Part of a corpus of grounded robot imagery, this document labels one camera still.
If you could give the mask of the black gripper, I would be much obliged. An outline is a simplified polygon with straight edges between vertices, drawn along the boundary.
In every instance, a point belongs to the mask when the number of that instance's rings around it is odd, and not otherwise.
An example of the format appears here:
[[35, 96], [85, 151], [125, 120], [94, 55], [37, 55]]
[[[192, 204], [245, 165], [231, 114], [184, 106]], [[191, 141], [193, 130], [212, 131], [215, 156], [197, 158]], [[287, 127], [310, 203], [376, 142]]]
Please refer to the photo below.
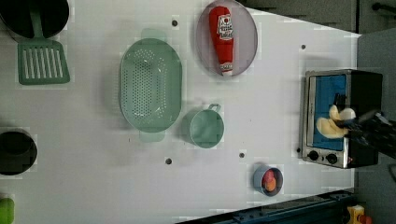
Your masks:
[[[346, 101], [344, 94], [334, 95], [333, 104], [339, 112], [346, 108]], [[351, 130], [351, 139], [354, 142], [395, 158], [396, 124], [394, 120], [387, 119], [382, 111], [370, 111], [357, 120], [337, 120], [335, 125]]]

